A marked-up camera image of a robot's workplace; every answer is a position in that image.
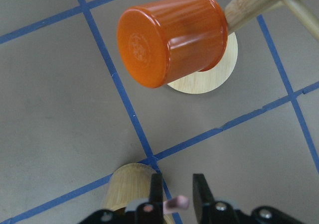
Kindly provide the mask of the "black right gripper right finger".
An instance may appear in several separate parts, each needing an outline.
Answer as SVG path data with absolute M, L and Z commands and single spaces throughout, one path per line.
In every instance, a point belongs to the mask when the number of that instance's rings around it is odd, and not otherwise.
M 250 215 L 226 201 L 215 200 L 203 174 L 193 174 L 193 206 L 199 224 L 300 224 L 296 218 L 270 206 L 255 208 Z

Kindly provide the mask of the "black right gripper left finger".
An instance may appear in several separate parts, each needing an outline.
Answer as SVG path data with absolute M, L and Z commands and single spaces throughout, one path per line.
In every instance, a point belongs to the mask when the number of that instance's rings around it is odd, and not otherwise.
M 129 203 L 124 215 L 100 209 L 82 220 L 83 224 L 162 224 L 163 181 L 161 174 L 152 174 L 150 194 L 147 199 L 136 199 Z

